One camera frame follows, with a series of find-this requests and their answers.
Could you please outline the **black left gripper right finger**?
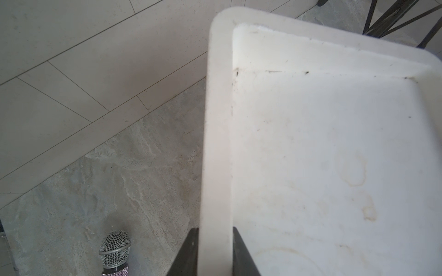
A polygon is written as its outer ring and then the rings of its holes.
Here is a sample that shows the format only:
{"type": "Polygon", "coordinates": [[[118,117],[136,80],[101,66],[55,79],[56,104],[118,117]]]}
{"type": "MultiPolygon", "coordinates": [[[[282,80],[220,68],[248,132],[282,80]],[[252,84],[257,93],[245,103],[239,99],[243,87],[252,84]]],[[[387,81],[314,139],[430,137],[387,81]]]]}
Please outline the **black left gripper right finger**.
{"type": "Polygon", "coordinates": [[[261,276],[236,227],[233,227],[233,276],[261,276]]]}

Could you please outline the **white drawer cabinet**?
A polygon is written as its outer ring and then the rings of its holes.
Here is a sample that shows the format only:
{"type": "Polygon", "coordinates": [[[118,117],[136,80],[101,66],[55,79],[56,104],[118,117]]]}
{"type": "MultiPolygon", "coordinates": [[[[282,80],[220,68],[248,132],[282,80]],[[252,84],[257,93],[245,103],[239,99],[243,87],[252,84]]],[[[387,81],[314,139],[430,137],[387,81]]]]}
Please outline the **white drawer cabinet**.
{"type": "Polygon", "coordinates": [[[442,63],[233,7],[208,43],[198,274],[442,273],[442,63]]]}

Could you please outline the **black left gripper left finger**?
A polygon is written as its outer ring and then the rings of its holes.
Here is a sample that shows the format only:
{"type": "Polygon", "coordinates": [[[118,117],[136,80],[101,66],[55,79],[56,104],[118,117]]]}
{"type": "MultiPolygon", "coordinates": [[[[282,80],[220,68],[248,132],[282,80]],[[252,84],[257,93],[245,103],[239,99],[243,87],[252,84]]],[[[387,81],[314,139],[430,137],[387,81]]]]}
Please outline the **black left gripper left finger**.
{"type": "Polygon", "coordinates": [[[167,276],[196,276],[198,270],[199,229],[189,230],[167,276]]]}

